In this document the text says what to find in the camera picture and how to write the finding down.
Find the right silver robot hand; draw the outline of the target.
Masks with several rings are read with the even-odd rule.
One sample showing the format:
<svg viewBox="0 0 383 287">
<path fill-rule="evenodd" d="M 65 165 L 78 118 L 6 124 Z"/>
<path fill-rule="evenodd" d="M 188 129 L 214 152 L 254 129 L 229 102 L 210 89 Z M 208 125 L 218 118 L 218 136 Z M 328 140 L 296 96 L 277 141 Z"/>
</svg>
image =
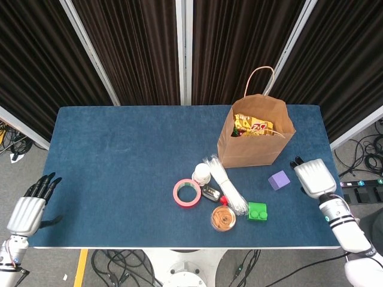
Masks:
<svg viewBox="0 0 383 287">
<path fill-rule="evenodd" d="M 290 162 L 301 186 L 307 196 L 319 199 L 325 194 L 335 193 L 336 181 L 321 158 L 303 161 L 296 157 Z"/>
</svg>

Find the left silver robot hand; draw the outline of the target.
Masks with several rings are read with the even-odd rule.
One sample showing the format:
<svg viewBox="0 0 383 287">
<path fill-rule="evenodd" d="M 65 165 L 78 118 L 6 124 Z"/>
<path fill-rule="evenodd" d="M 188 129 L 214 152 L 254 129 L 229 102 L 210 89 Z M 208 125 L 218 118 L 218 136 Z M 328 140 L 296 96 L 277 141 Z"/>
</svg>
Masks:
<svg viewBox="0 0 383 287">
<path fill-rule="evenodd" d="M 51 220 L 42 220 L 42 216 L 57 184 L 62 178 L 53 180 L 55 172 L 44 175 L 36 183 L 32 184 L 24 196 L 18 199 L 16 206 L 7 224 L 7 230 L 11 235 L 30 237 L 39 229 L 56 225 L 63 219 L 58 215 Z"/>
</svg>

